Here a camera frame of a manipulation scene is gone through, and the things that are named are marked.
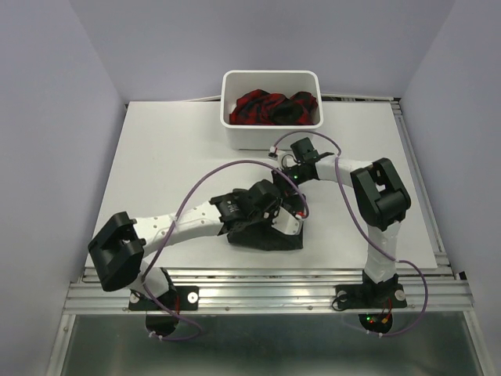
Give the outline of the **grey polka dot skirt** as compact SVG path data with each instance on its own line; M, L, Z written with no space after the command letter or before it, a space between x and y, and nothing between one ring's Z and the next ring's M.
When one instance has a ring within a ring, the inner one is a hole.
M299 196L283 200L280 208L293 215L303 212L305 207ZM230 244L259 251L296 251L303 248L303 225L298 235L287 236L272 228L272 220L255 223L239 232L227 235Z

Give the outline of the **red black plaid skirt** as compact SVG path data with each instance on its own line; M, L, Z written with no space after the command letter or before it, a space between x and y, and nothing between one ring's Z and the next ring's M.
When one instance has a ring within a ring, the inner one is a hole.
M231 125L313 125L318 110L317 99L310 92L291 97L255 89L236 101L229 115Z

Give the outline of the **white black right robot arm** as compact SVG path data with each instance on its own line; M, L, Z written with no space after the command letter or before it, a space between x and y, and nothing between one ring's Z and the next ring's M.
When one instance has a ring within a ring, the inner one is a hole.
M411 198L392 162L355 161L325 153L297 157L279 169L296 185L310 180L336 182L348 212L367 241L362 283L337 285L335 310L406 307L405 293L398 282L397 237Z

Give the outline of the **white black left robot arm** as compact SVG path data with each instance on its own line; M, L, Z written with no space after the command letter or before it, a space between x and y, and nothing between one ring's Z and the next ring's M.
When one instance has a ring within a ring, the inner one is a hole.
M148 265L144 258L167 246L199 237L237 233L268 222L282 204L279 189L263 179L248 190L212 197L182 214L132 219L112 215L88 244L88 253L105 292L141 288Z

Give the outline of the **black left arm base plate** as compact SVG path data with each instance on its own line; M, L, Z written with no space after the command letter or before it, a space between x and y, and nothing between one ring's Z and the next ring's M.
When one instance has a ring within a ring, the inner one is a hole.
M145 326L151 338L162 342L184 342L202 335L202 327L182 316L182 312L196 312L200 289L195 285L171 287L168 292L151 300L149 296L132 291L128 310L146 313Z

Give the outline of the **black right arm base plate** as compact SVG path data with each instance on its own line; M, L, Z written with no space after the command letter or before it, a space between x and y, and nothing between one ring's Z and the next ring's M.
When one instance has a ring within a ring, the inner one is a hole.
M385 336L390 333L394 309L407 307L401 284L341 284L335 287L331 307L337 312L359 310L359 322L370 334Z

